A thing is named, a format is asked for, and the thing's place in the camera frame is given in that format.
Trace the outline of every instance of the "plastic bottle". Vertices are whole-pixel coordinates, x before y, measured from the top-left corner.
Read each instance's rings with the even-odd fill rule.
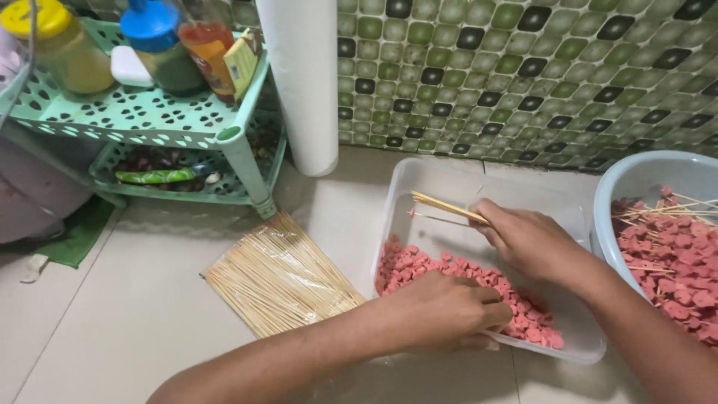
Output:
[[[120,29],[154,82],[177,97],[194,96],[207,88],[187,49],[175,32],[180,13],[159,0],[130,0]]]
[[[223,21],[218,6],[209,0],[187,4],[187,21],[180,25],[177,35],[190,51],[217,98],[224,103],[234,104],[234,84],[223,59],[234,45],[234,36]]]
[[[71,93],[90,94],[115,82],[110,57],[105,54],[82,24],[57,0],[37,0],[35,55],[58,86]],[[0,20],[10,34],[27,46],[31,11],[27,0],[6,7]]]

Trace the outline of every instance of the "paper towel roll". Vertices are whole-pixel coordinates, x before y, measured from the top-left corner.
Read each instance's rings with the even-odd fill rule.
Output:
[[[337,1],[256,0],[297,169],[334,170],[337,120]]]

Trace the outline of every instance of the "hand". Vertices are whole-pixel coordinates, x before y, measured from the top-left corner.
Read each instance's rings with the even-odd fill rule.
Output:
[[[463,349],[497,351],[498,342],[479,334],[501,331],[512,319],[511,308],[499,303],[494,288],[473,279],[428,271],[396,292],[360,308],[380,321],[381,334],[391,353],[416,350],[453,352]]]
[[[476,221],[469,225],[486,237],[506,263],[531,279],[571,289],[582,275],[582,262],[597,260],[555,220],[539,212],[501,208],[485,198],[469,210],[484,216],[492,226]]]

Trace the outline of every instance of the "person's left hand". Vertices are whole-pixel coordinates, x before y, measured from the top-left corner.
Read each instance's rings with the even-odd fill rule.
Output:
[[[395,352],[497,351],[498,342],[480,332],[501,331],[511,321],[511,308],[500,299],[496,289],[481,287],[473,279],[428,271],[362,309],[381,322],[381,338]]]

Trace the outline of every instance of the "knife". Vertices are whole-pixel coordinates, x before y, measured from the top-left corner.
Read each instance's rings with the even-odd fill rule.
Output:
[[[230,168],[229,162],[219,163],[201,162],[180,170],[152,170],[152,171],[116,171],[115,177],[126,183],[135,184],[164,184],[193,180],[201,175],[209,175],[217,171],[226,171]]]

